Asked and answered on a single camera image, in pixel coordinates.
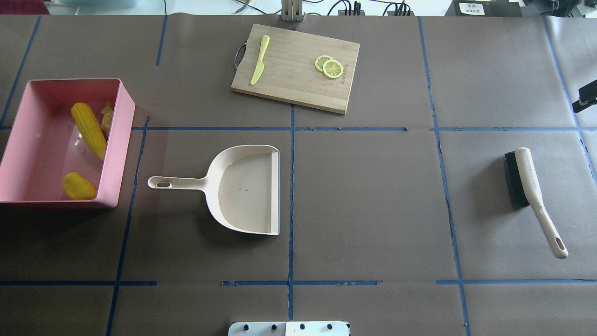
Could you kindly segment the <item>beige hand brush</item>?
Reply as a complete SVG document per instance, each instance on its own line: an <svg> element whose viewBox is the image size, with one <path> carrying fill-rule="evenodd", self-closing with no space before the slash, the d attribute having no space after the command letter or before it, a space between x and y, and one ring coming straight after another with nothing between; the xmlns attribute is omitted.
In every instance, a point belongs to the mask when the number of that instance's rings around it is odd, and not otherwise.
<svg viewBox="0 0 597 336"><path fill-rule="evenodd" d="M506 183L514 204L519 208L531 207L554 257L567 258L569 251L546 210L531 150L517 147L505 153L504 164Z"/></svg>

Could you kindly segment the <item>beige plastic dustpan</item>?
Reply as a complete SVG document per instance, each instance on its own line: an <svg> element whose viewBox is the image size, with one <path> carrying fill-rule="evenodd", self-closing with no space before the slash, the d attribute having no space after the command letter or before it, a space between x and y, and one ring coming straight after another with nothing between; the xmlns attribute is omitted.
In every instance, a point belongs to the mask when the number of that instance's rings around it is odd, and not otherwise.
<svg viewBox="0 0 597 336"><path fill-rule="evenodd" d="M280 234L280 151L239 145L215 156L203 178L152 176L152 189L199 190L222 226L248 234Z"/></svg>

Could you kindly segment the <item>toy ginger root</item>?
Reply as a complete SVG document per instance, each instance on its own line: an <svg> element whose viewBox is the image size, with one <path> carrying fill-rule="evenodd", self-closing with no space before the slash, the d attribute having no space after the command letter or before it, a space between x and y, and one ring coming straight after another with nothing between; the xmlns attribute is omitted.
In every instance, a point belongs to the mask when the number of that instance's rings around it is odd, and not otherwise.
<svg viewBox="0 0 597 336"><path fill-rule="evenodd" d="M112 102L110 100L105 101L102 111L101 111L102 120L100 122L100 129L102 130L106 139L109 138L113 113L114 113L114 108L113 108Z"/></svg>

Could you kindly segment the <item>yellow toy corn cob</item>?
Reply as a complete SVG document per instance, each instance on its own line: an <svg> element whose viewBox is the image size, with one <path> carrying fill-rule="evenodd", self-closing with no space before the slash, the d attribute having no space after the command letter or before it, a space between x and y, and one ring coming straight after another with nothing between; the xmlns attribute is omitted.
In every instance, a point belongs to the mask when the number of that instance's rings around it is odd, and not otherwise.
<svg viewBox="0 0 597 336"><path fill-rule="evenodd" d="M106 156L107 140L91 106L84 102L77 102L72 106L71 114L89 149L103 161Z"/></svg>

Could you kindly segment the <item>yellow toy potato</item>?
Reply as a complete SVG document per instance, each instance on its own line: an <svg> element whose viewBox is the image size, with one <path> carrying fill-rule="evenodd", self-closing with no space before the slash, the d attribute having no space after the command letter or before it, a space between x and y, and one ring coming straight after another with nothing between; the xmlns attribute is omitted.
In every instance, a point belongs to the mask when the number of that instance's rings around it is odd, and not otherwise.
<svg viewBox="0 0 597 336"><path fill-rule="evenodd" d="M92 200L97 195L96 186L78 172L69 172L64 176L62 189L71 200Z"/></svg>

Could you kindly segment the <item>red plastic bin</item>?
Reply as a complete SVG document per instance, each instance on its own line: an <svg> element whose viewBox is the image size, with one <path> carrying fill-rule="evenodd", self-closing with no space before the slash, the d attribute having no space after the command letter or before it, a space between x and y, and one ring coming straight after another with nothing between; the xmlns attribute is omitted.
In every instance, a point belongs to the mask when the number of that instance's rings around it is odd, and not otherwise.
<svg viewBox="0 0 597 336"><path fill-rule="evenodd" d="M100 160L81 138L71 115L78 102L97 119L106 101L114 116L107 153ZM32 209L110 209L118 204L136 104L118 78L32 79L9 134L0 170L2 204ZM62 189L78 172L97 194L72 200Z"/></svg>

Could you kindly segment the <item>black box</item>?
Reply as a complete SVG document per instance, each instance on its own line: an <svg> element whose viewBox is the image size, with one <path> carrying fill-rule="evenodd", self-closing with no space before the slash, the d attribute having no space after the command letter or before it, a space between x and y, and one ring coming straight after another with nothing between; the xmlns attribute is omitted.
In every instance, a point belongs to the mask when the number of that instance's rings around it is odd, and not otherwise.
<svg viewBox="0 0 597 336"><path fill-rule="evenodd" d="M508 0L452 0L446 17L522 17L518 2Z"/></svg>

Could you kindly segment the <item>wooden cutting board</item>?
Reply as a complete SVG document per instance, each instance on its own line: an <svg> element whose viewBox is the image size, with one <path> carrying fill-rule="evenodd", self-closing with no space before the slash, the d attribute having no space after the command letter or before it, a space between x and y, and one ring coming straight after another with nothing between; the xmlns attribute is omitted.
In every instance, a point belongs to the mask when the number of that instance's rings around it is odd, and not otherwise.
<svg viewBox="0 0 597 336"><path fill-rule="evenodd" d="M270 36L262 76L250 85L263 35ZM354 70L360 52L355 42L260 24L252 25L246 49L231 89L237 93L344 114L349 104ZM320 55L329 55L344 68L330 79L315 68Z"/></svg>

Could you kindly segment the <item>yellow plastic knife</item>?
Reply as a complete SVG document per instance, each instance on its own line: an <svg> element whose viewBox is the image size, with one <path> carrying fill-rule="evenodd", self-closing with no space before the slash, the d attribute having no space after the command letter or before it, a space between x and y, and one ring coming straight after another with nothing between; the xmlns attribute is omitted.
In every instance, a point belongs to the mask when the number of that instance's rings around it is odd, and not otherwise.
<svg viewBox="0 0 597 336"><path fill-rule="evenodd" d="M269 46L269 43L270 43L270 36L263 35L261 38L260 49L259 49L259 52L257 55L255 70L254 70L254 73L252 74L250 85L255 85L259 81L260 77L262 76L262 73L265 68L263 59L264 59L264 56L266 55L266 51L267 51L267 47Z"/></svg>

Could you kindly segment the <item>red object at corner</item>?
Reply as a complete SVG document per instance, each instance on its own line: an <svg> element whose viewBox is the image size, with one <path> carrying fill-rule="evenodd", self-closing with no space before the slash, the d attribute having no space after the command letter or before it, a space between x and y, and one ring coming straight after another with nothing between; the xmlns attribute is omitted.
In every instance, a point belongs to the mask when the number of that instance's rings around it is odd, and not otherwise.
<svg viewBox="0 0 597 336"><path fill-rule="evenodd" d="M44 0L1 0L1 15L49 15Z"/></svg>

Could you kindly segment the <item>aluminium frame post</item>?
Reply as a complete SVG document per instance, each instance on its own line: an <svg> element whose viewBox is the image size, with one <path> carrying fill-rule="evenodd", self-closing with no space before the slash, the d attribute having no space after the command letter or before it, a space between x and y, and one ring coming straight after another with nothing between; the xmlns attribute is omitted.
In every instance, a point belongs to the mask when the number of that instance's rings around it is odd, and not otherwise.
<svg viewBox="0 0 597 336"><path fill-rule="evenodd" d="M281 21L299 22L304 16L303 0L281 0Z"/></svg>

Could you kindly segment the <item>white mounting base plate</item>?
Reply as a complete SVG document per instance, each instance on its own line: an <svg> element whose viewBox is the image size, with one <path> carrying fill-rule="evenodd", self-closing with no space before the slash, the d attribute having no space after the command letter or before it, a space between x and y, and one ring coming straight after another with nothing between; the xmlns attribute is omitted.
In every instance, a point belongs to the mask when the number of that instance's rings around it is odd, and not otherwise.
<svg viewBox="0 0 597 336"><path fill-rule="evenodd" d="M235 322L229 336L350 336L350 324L344 321Z"/></svg>

